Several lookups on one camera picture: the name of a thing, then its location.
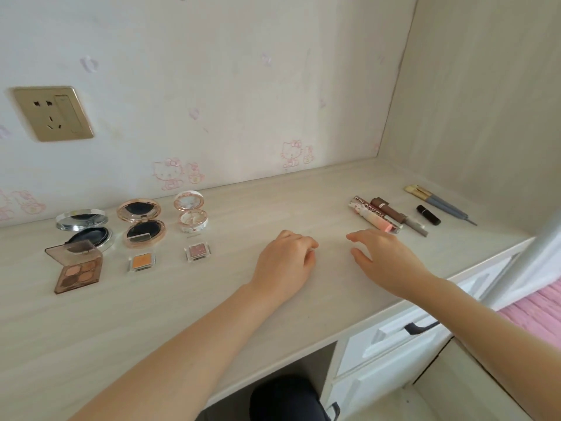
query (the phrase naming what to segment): gold wall socket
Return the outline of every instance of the gold wall socket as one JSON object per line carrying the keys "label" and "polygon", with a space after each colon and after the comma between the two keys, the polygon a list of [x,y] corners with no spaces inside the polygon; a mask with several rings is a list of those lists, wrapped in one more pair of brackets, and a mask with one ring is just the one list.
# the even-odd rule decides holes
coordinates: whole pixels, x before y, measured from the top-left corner
{"label": "gold wall socket", "polygon": [[12,93],[41,142],[94,137],[74,88],[15,87]]}

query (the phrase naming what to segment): wooden desk surface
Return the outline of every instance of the wooden desk surface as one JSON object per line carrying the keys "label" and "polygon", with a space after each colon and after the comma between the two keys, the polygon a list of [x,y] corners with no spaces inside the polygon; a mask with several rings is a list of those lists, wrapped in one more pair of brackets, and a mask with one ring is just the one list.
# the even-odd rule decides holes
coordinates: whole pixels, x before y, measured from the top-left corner
{"label": "wooden desk surface", "polygon": [[0,419],[69,417],[247,282],[261,249],[282,229],[319,241],[317,267],[302,292],[250,339],[209,403],[335,341],[399,301],[354,264],[345,234],[369,224],[347,202],[357,194],[381,196],[423,221],[415,211],[420,200],[403,191],[411,183],[424,184],[479,224],[441,213],[440,226],[427,226],[428,238],[403,228],[399,238],[436,275],[451,277],[529,239],[481,207],[375,159],[202,191],[209,226],[201,236],[213,254],[194,263],[183,248],[200,237],[181,233],[173,198],[161,198],[159,219],[168,233],[156,249],[157,265],[126,273],[120,235],[128,224],[109,209],[107,226],[119,236],[104,253],[100,282],[60,295],[53,293],[60,265],[44,249],[71,232],[57,230],[52,219],[0,229]]}

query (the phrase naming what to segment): pink lip gloss tube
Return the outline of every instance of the pink lip gloss tube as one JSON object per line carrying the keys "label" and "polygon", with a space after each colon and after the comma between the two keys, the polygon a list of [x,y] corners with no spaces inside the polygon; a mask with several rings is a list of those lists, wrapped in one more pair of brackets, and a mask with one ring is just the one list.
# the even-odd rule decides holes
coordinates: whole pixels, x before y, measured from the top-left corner
{"label": "pink lip gloss tube", "polygon": [[349,202],[349,206],[363,219],[369,222],[372,226],[375,226],[377,229],[380,229],[382,232],[388,232],[388,233],[399,232],[399,228],[395,227],[393,224],[383,219],[379,215],[368,210],[368,208],[362,205],[361,203],[352,200],[351,202]]}

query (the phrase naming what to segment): drawer handle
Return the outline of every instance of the drawer handle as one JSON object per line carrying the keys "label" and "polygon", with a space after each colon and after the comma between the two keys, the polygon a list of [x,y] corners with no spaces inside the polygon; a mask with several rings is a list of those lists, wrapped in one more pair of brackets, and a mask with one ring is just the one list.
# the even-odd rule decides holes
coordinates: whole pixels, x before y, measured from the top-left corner
{"label": "drawer handle", "polygon": [[339,407],[339,403],[333,402],[333,405],[331,405],[331,407],[333,408],[333,411],[335,411],[335,418],[333,419],[333,421],[337,421],[339,419],[339,415],[341,415],[341,408]]}
{"label": "drawer handle", "polygon": [[433,322],[432,324],[427,325],[425,327],[420,327],[420,326],[415,325],[413,322],[411,322],[411,323],[408,323],[407,325],[405,325],[404,329],[409,333],[409,335],[419,335],[419,334],[422,334],[423,332],[428,331],[431,328],[434,328],[435,326],[437,326],[439,324],[440,324],[440,322],[436,321],[436,322]]}

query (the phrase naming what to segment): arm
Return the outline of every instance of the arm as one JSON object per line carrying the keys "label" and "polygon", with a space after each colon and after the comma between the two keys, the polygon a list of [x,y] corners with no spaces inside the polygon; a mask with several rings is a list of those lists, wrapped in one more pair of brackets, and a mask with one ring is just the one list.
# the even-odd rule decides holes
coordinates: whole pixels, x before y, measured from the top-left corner
{"label": "arm", "polygon": [[315,265],[309,236],[282,231],[251,282],[140,361],[70,421],[194,420],[258,327],[296,294]]}
{"label": "arm", "polygon": [[347,235],[366,245],[351,253],[382,288],[410,300],[456,335],[537,420],[561,419],[561,353],[478,303],[455,284],[432,275],[395,236],[377,230]]}

